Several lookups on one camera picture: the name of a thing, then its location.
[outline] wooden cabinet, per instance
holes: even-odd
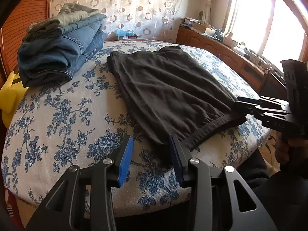
[[[228,46],[183,27],[179,27],[177,44],[209,51],[238,73],[255,91],[258,91],[264,72]]]

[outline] floral bedsheet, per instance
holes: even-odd
[[[164,42],[106,42],[73,80],[30,88],[7,132],[1,160],[5,186],[21,199],[38,205],[71,165],[93,166],[117,148],[125,135],[134,137],[126,183],[113,189],[117,217],[157,211],[189,198],[179,187],[174,170],[165,168],[142,131],[127,113],[106,58],[156,51],[175,44]],[[225,63],[206,50],[181,46],[235,96],[258,98],[255,91]],[[251,116],[241,126],[220,132],[195,149],[193,156],[211,166],[239,166],[262,146],[269,130]],[[87,190],[86,211],[89,211]]]

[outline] screw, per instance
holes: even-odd
[[[73,166],[70,166],[70,167],[68,168],[68,171],[69,171],[69,172],[75,172],[77,169],[78,169],[78,167],[75,166],[75,165],[73,165]]]
[[[229,172],[229,173],[232,173],[233,171],[234,171],[234,167],[232,167],[232,166],[226,166],[225,168],[224,168],[227,172]]]
[[[191,164],[198,164],[200,162],[197,158],[191,158],[189,161]]]
[[[112,163],[112,159],[106,158],[106,159],[103,160],[103,163],[110,164],[110,163]]]

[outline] orange wooden panel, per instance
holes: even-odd
[[[33,22],[47,18],[48,3],[49,0],[21,0],[4,23],[1,29],[0,48],[7,74],[17,65],[17,50],[27,27]]]

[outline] yellow plush toy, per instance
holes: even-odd
[[[11,72],[7,81],[0,89],[0,109],[2,110],[2,121],[8,129],[16,108],[22,100],[28,88],[24,88],[21,82],[12,85],[13,80],[19,78],[19,74]]]

